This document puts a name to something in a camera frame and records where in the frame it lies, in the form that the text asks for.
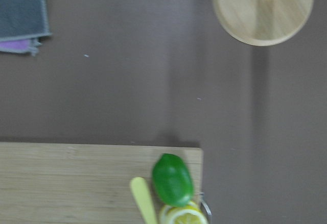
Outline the green lime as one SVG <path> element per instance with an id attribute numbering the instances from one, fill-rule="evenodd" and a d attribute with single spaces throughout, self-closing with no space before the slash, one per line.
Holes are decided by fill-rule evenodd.
<path id="1" fill-rule="evenodd" d="M 152 168 L 153 187 L 166 205 L 186 206 L 194 196 L 194 184 L 184 161 L 175 154 L 164 153 Z"/>

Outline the yellow plastic knife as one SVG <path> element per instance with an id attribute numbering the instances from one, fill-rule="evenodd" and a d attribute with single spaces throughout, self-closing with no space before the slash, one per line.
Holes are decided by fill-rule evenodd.
<path id="1" fill-rule="evenodd" d="M 130 181 L 130 190 L 144 223 L 158 223 L 152 195 L 147 181 L 141 177 L 132 178 Z"/>

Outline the upper lemon slice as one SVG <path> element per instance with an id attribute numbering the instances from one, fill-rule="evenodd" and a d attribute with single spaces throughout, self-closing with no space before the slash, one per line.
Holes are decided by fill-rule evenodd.
<path id="1" fill-rule="evenodd" d="M 162 224 L 208 224 L 208 220 L 198 206 L 190 201 L 184 207 L 164 205 L 159 212 Z"/>

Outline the wooden cup tree stand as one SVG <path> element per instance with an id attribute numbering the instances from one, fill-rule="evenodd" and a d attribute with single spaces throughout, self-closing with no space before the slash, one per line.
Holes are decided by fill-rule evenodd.
<path id="1" fill-rule="evenodd" d="M 223 29 L 255 46 L 271 46 L 296 35 L 308 21 L 314 0 L 212 0 Z"/>

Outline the bamboo cutting board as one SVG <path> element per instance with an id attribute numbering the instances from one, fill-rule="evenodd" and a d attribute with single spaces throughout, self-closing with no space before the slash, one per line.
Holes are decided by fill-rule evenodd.
<path id="1" fill-rule="evenodd" d="M 129 183 L 150 183 L 164 153 L 183 159 L 199 193 L 199 148 L 3 142 L 1 223 L 142 223 Z"/>

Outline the grey folded cloth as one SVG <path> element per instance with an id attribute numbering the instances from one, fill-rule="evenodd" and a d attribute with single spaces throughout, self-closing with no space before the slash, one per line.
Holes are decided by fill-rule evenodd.
<path id="1" fill-rule="evenodd" d="M 1 52 L 34 56 L 51 34 L 46 0 L 1 0 Z"/>

